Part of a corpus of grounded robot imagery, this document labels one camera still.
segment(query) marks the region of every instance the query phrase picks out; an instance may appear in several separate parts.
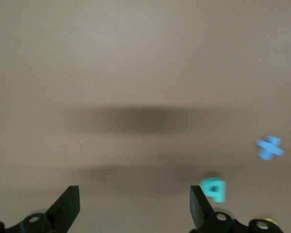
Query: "foam shape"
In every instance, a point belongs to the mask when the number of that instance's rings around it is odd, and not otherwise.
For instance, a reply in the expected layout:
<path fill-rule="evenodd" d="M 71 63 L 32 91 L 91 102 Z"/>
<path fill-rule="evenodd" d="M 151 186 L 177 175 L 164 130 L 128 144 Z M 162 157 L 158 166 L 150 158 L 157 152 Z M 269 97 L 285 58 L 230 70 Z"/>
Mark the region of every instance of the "foam shape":
<path fill-rule="evenodd" d="M 204 194 L 212 197 L 215 202 L 224 202 L 226 199 L 226 182 L 220 177 L 212 177 L 204 179 L 199 186 Z"/>
<path fill-rule="evenodd" d="M 273 220 L 272 218 L 265 218 L 264 220 L 269 221 L 269 222 L 272 222 L 272 223 L 274 223 L 275 225 L 278 225 L 278 224 L 275 222 L 275 220 Z"/>
<path fill-rule="evenodd" d="M 285 154 L 285 151 L 279 148 L 281 139 L 275 136 L 268 136 L 267 141 L 258 140 L 257 145 L 261 147 L 259 151 L 259 157 L 265 160 L 271 160 L 275 155 L 282 156 Z"/>

